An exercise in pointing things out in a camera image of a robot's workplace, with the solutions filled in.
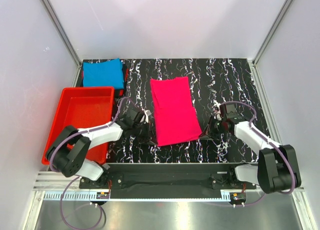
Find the pink t shirt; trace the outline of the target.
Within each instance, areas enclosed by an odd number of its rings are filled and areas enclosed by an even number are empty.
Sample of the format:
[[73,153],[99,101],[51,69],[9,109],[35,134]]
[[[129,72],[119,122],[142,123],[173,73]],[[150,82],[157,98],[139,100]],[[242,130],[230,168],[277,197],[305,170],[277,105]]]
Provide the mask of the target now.
[[150,81],[157,145],[193,141],[202,133],[192,103],[189,79],[176,77]]

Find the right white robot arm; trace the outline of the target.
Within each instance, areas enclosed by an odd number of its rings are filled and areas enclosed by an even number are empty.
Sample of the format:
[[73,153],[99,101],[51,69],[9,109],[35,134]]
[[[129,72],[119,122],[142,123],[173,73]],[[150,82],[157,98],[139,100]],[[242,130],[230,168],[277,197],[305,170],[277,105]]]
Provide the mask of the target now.
[[266,194],[290,194],[302,184],[296,151],[292,145],[272,140],[236,110],[240,101],[228,101],[219,105],[218,117],[211,116],[199,138],[217,140],[221,135],[233,135],[258,156],[254,164],[240,164],[227,175],[228,185],[239,188],[246,183],[260,186]]

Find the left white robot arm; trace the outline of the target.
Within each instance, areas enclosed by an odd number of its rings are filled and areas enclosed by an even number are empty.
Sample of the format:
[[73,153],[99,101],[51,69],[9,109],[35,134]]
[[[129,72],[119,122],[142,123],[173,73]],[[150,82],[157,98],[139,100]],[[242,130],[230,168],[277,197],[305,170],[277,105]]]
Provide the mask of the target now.
[[103,188],[108,183],[108,171],[102,164],[88,160],[88,151],[108,142],[116,142],[123,136],[134,136],[142,143],[154,144],[150,116],[149,110],[131,110],[91,128],[66,126],[48,148],[45,157],[53,171],[67,178],[82,177],[95,187]]

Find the red plastic bin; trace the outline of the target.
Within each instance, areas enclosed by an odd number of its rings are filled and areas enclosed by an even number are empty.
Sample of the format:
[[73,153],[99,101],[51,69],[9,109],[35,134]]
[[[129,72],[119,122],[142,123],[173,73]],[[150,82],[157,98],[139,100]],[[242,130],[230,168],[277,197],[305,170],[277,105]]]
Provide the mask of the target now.
[[62,90],[50,133],[42,156],[48,165],[46,152],[64,127],[89,128],[112,119],[115,90],[113,87],[72,87]]

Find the blue folded t shirt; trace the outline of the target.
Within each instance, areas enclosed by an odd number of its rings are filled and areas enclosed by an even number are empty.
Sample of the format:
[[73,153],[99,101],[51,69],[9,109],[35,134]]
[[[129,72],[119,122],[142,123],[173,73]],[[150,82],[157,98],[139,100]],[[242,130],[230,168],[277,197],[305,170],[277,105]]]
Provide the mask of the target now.
[[84,62],[82,66],[84,87],[124,89],[123,63],[119,58],[100,63]]

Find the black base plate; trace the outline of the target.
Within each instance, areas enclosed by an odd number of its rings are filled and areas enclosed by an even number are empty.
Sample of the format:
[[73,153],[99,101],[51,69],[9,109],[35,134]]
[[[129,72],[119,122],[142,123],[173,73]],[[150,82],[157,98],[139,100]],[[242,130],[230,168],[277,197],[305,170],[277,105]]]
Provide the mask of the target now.
[[224,190],[260,187],[266,193],[290,187],[284,168],[276,163],[258,164],[109,164],[80,172],[81,164],[60,170],[65,177],[81,176],[81,190],[109,190],[116,201],[207,200],[213,201]]

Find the right aluminium frame post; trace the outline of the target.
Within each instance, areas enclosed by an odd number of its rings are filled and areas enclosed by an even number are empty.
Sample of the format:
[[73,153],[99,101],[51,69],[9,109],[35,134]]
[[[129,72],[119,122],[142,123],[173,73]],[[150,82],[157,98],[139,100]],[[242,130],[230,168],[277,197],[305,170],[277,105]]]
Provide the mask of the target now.
[[262,55],[264,54],[265,50],[267,49],[269,43],[271,42],[273,36],[275,35],[277,29],[279,28],[280,24],[284,20],[286,14],[288,13],[291,5],[293,4],[295,0],[285,0],[283,5],[281,6],[275,20],[273,21],[266,37],[264,38],[257,54],[252,59],[252,64],[254,67],[257,66],[258,62],[260,61]]

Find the aluminium frame post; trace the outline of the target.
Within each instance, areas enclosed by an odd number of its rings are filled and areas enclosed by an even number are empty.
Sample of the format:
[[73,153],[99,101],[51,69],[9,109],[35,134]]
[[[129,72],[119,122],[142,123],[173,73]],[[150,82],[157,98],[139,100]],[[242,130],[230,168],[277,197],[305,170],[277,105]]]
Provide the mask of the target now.
[[60,20],[59,20],[59,17],[56,13],[56,11],[54,10],[54,7],[51,3],[50,0],[40,0],[41,3],[43,4],[46,12],[48,13],[49,15],[49,18],[51,19],[53,25],[55,26],[62,42],[64,43],[67,51],[69,52],[71,58],[73,59],[74,63],[76,64],[76,66],[79,68],[81,66],[81,60],[78,56],[78,54],[76,53],[76,50],[74,49],[66,31],[64,30]]
[[275,35],[277,29],[279,28],[280,24],[284,20],[286,14],[288,13],[291,5],[293,4],[295,0],[285,0],[283,5],[281,6],[275,20],[273,21],[266,37],[264,38],[257,54],[252,59],[252,64],[254,67],[257,66],[258,62],[260,61],[262,55],[264,54],[265,50],[267,49],[269,43],[271,42],[273,36]]

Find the left aluminium frame post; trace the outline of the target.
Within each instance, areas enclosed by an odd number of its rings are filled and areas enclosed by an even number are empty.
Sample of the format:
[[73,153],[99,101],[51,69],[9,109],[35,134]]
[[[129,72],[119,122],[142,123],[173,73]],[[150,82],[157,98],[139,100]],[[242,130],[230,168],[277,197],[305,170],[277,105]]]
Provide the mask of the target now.
[[79,68],[81,66],[81,60],[78,56],[78,54],[76,53],[76,50],[74,49],[66,31],[64,30],[60,20],[59,20],[59,17],[56,13],[56,11],[54,10],[54,7],[51,3],[50,0],[40,0],[41,3],[43,4],[46,12],[48,13],[49,15],[49,18],[51,19],[53,25],[55,26],[62,42],[64,43],[67,51],[69,52],[71,58],[73,59],[74,63],[76,64],[76,66]]

